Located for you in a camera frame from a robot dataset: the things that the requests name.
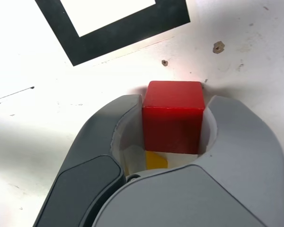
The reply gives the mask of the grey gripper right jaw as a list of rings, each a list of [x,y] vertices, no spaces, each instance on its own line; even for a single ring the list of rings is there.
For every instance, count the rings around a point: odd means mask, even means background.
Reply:
[[[148,171],[101,208],[96,227],[284,227],[284,154],[242,102],[214,96],[202,148],[185,166]]]

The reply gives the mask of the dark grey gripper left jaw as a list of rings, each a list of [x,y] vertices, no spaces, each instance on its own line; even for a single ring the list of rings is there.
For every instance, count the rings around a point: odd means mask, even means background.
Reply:
[[[90,227],[126,176],[145,170],[142,96],[124,95],[82,126],[35,220],[36,227]]]

